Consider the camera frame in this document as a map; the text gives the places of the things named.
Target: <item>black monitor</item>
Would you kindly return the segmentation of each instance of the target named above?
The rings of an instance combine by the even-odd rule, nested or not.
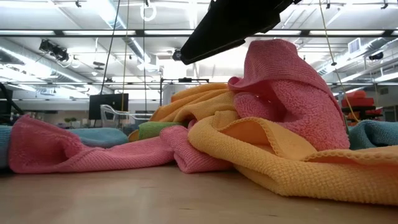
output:
[[[123,109],[122,94],[91,95],[88,108],[88,119],[101,119],[101,105],[110,105],[113,109],[118,111],[128,111],[129,94],[125,93],[123,96]]]

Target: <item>wooden surface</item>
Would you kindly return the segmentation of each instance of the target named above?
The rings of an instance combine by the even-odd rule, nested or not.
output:
[[[0,175],[2,224],[397,222],[398,208],[281,197],[237,172]]]

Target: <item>yellow towel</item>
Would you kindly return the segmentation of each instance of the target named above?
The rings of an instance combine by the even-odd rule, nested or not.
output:
[[[178,92],[172,96],[172,103],[161,106],[150,121],[182,122],[186,119],[198,121],[212,116],[216,111],[235,110],[234,93],[226,84],[213,83],[200,85]],[[137,141],[139,131],[129,135],[129,141]]]
[[[188,138],[199,151],[234,163],[243,175],[283,196],[398,205],[398,146],[317,152],[278,124],[239,119],[234,111],[202,119]]]

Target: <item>pink towel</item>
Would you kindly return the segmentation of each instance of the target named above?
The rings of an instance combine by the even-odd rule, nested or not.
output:
[[[251,42],[244,78],[233,77],[234,105],[240,117],[279,123],[319,151],[347,149],[343,114],[325,81],[284,40]]]
[[[164,131],[160,137],[130,142],[110,149],[88,147],[66,130],[29,116],[20,118],[11,131],[10,168],[20,174],[87,172],[159,166],[178,157],[181,170],[188,173],[223,169],[224,161],[198,152],[179,129]]]
[[[197,151],[188,141],[188,129],[183,126],[171,126],[160,132],[160,138],[174,152],[174,159],[180,170],[186,174],[232,169],[230,162],[216,159],[204,152]]]

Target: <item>light blue towel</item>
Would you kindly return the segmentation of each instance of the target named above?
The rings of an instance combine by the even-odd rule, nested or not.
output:
[[[349,131],[350,149],[398,145],[398,123],[361,121]]]
[[[81,143],[91,147],[109,148],[129,142],[127,136],[115,128],[81,128],[68,131],[77,134]]]
[[[0,169],[8,167],[8,142],[11,126],[0,125]]]

